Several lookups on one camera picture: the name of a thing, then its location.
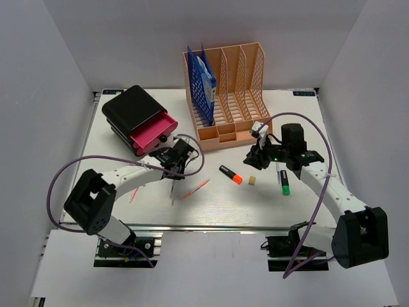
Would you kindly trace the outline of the blue plastic folder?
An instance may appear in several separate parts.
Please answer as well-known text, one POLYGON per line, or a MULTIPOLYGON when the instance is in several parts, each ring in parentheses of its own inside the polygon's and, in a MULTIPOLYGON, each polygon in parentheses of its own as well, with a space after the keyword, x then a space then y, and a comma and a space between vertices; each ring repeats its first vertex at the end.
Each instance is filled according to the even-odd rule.
POLYGON ((204 48, 199 55, 187 46, 189 87, 192 103, 207 126, 214 123, 217 80, 204 48))

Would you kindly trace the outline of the orange clear pen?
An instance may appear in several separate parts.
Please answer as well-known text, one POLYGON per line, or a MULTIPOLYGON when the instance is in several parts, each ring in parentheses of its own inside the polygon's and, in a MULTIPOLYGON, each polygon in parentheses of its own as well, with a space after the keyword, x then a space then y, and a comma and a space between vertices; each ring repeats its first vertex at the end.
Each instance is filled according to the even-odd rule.
POLYGON ((210 178, 204 180, 203 182, 201 182, 198 186, 196 186, 195 188, 193 188, 193 190, 189 191, 186 195, 183 196, 183 200, 186 200, 187 198, 191 197, 194 193, 196 193, 198 190, 200 190, 201 188, 203 188, 206 184, 208 184, 210 182, 210 178))

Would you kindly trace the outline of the clear grey pen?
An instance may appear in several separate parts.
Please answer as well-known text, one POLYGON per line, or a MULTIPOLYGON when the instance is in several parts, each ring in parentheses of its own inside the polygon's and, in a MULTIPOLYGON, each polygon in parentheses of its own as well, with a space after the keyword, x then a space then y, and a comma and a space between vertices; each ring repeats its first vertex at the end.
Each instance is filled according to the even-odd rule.
POLYGON ((170 192, 171 206, 174 205, 174 189, 175 189, 175 186, 176 186, 176 180, 172 180, 171 192, 170 192))

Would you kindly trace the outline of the pink clear pen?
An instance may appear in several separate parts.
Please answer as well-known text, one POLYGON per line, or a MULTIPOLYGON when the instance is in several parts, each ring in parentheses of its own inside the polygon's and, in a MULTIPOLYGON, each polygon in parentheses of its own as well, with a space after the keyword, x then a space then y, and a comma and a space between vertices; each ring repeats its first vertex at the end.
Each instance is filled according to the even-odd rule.
POLYGON ((133 200, 134 200, 134 198, 135 198, 137 192, 138 192, 138 188, 135 188, 135 189, 132 191, 132 194, 130 195, 129 203, 132 203, 132 202, 133 202, 133 200))

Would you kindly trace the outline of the peach plastic file organizer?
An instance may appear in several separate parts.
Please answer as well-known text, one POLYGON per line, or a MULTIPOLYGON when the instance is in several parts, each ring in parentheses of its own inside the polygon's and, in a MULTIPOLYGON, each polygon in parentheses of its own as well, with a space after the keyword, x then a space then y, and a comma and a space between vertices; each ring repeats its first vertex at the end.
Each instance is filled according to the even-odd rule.
POLYGON ((205 115, 208 106, 194 102, 199 88, 190 84, 189 54, 183 53, 187 105, 202 150, 253 145, 256 139, 250 129, 254 122, 270 117, 263 101, 265 53, 261 45, 245 43, 205 49, 204 53, 217 81, 212 124, 205 115))

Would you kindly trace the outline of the black pink drawer unit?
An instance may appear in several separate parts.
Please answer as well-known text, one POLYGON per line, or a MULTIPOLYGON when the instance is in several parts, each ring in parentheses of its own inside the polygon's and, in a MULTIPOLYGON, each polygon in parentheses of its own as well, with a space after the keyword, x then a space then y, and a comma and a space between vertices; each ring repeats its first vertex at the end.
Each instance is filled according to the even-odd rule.
POLYGON ((164 144, 178 122, 139 85, 123 91, 102 106, 112 131, 140 157, 164 144))

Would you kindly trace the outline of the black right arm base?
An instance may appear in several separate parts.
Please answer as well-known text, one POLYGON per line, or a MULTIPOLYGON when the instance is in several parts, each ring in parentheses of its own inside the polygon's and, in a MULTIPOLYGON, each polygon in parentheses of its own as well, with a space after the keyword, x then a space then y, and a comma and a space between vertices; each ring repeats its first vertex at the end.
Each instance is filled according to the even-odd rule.
MULTIPOLYGON (((260 249, 267 252, 269 272, 284 272, 286 270, 301 238, 296 230, 306 225, 306 222, 296 224, 285 235, 270 235, 266 237, 264 243, 260 245, 260 249)), ((302 272, 328 270, 326 252, 321 252, 315 259, 297 269, 297 271, 302 272)))

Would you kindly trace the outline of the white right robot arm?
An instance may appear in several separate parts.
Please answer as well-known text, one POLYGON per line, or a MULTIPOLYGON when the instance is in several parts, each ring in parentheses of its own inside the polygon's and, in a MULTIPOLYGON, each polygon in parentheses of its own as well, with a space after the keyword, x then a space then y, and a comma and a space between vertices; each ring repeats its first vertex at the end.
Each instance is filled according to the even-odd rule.
POLYGON ((307 149, 304 130, 299 123, 281 127, 281 143, 271 143, 268 129, 255 122, 251 135, 257 143, 246 155, 244 164, 258 170, 266 169, 271 162, 283 162, 288 170, 323 199, 334 221, 335 228, 309 226, 302 222, 291 226, 288 236, 273 245, 275 255, 293 252, 305 254, 310 248, 332 254, 344 268, 374 262, 389 255, 389 234, 386 212, 380 207, 371 208, 352 195, 328 173, 324 158, 307 149))

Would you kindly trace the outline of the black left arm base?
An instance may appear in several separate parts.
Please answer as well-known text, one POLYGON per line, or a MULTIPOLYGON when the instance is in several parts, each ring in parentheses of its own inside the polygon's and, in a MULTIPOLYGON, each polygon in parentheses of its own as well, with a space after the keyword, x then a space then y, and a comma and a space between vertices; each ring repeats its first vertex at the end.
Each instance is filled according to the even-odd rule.
POLYGON ((140 251, 119 248, 109 244, 106 240, 99 239, 93 267, 152 269, 156 266, 162 245, 162 233, 136 232, 136 238, 132 244, 150 259, 151 265, 140 251))

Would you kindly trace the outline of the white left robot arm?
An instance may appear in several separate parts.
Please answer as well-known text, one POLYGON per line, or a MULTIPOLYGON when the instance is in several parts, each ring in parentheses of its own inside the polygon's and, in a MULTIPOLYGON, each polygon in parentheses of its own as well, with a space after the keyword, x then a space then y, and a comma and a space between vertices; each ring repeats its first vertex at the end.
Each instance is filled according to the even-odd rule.
POLYGON ((98 173, 86 170, 65 201, 64 209, 88 235, 113 243, 121 255, 135 248, 135 234, 112 215, 117 199, 131 190, 165 178, 183 178, 186 163, 196 149, 178 139, 172 147, 149 153, 138 164, 98 173))

